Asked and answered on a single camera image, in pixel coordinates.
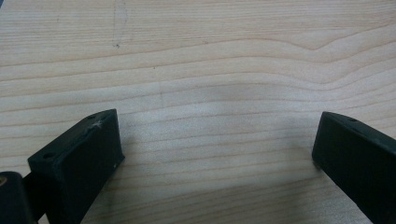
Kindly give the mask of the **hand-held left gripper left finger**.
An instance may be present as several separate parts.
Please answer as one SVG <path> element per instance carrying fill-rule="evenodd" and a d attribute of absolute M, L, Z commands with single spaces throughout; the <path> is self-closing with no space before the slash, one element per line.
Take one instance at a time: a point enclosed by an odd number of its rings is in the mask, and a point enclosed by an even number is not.
<path fill-rule="evenodd" d="M 28 159 L 34 218 L 79 224 L 123 160 L 117 111 L 82 119 Z"/>

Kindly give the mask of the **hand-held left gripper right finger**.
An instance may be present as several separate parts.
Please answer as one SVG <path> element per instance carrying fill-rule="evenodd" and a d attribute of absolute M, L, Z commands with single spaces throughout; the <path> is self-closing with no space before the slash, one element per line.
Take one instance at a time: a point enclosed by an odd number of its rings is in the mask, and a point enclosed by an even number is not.
<path fill-rule="evenodd" d="M 324 112 L 312 158 L 374 224 L 396 224 L 396 139 Z"/>

